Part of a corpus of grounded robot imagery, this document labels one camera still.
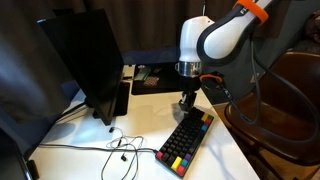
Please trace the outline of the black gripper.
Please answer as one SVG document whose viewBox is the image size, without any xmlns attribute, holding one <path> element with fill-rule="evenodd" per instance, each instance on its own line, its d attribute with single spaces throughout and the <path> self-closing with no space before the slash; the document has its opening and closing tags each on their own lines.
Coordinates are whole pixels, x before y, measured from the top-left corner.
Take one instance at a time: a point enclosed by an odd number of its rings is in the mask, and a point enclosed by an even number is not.
<svg viewBox="0 0 320 180">
<path fill-rule="evenodd" d="M 188 107 L 192 108 L 194 106 L 194 102 L 197 96 L 195 91 L 199 90 L 201 87 L 201 82 L 198 77 L 180 77 L 180 87 L 183 90 L 182 98 L 179 100 L 179 107 L 182 110 L 187 110 Z M 189 101 L 187 104 L 187 95 L 185 93 L 192 93 L 189 94 Z"/>
</svg>

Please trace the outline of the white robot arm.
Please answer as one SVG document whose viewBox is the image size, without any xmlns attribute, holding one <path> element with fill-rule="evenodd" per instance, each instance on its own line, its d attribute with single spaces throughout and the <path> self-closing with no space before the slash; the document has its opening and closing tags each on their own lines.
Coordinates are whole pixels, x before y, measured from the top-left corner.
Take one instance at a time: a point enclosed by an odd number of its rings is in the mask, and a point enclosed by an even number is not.
<svg viewBox="0 0 320 180">
<path fill-rule="evenodd" d="M 186 20 L 180 37 L 180 56 L 175 69 L 181 77 L 179 106 L 189 111 L 201 87 L 204 66 L 224 66 L 240 52 L 245 39 L 268 19 L 277 0 L 237 0 L 229 13 L 214 22 L 208 16 Z"/>
</svg>

